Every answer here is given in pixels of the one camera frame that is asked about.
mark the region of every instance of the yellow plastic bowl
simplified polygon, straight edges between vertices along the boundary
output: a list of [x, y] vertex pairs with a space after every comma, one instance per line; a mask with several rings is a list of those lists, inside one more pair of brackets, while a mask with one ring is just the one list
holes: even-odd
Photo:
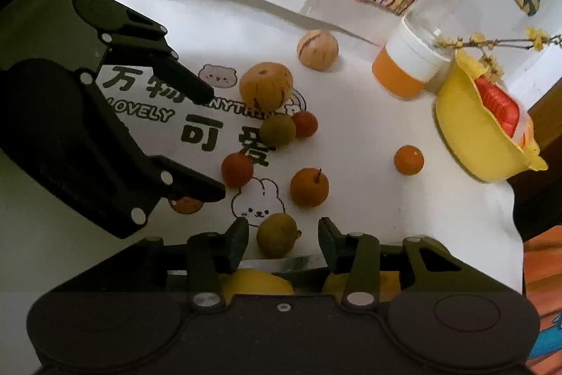
[[524, 170], [546, 170], [540, 149], [532, 140], [524, 149], [504, 132], [484, 105], [474, 79], [486, 69], [463, 50], [457, 50], [449, 78], [437, 95], [437, 125], [449, 149], [481, 181], [505, 180]]

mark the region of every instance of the small orange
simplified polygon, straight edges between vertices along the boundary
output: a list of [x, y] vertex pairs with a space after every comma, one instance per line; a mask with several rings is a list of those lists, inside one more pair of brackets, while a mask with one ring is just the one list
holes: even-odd
[[224, 158], [220, 170], [227, 186], [241, 188], [254, 175], [254, 163], [243, 153], [231, 153]]
[[423, 169], [422, 152], [412, 145], [405, 145], [394, 155], [394, 165], [404, 175], [415, 175]]
[[293, 118], [294, 125], [297, 126], [297, 139], [312, 137], [318, 131], [318, 120], [310, 112], [300, 111], [291, 118]]
[[199, 212], [203, 208], [203, 202], [190, 197], [182, 197], [177, 201], [168, 200], [170, 207], [182, 215], [191, 215]]
[[290, 181], [290, 197], [302, 207], [317, 207], [328, 198], [329, 192], [330, 183], [322, 169], [303, 168]]

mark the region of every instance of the white and orange cup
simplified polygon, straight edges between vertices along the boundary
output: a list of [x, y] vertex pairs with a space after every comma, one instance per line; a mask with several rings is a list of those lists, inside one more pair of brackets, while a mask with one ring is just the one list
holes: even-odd
[[434, 39], [434, 33], [413, 26], [404, 17], [373, 62], [373, 74], [392, 94], [415, 98], [434, 75], [451, 63], [451, 51], [435, 49]]

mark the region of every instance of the orange liquid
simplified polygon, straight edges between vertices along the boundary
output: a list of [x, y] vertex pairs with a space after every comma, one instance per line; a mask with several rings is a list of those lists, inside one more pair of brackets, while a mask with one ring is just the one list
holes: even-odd
[[373, 62], [373, 74], [387, 90], [403, 99], [415, 98], [425, 86], [423, 81], [416, 80], [405, 73], [383, 48], [375, 62]]

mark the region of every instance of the silver bolt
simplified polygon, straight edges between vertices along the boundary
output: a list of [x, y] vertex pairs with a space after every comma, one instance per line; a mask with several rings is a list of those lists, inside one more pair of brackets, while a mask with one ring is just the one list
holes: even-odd
[[199, 307], [214, 307], [220, 302], [220, 297], [214, 292], [200, 292], [193, 296], [193, 303]]
[[141, 208], [135, 207], [131, 210], [131, 218], [135, 224], [142, 225], [146, 222], [146, 215]]
[[352, 292], [347, 297], [347, 302], [356, 307], [366, 307], [375, 301], [375, 297], [368, 292]]
[[160, 178], [166, 185], [171, 185], [174, 182], [174, 177], [172, 177], [172, 174], [169, 173], [167, 170], [162, 170], [162, 173], [160, 174]]
[[88, 72], [82, 72], [80, 74], [80, 81], [85, 85], [91, 85], [94, 78]]
[[289, 304], [279, 304], [279, 305], [277, 305], [277, 310], [279, 310], [279, 311], [290, 311], [291, 308], [292, 307]]

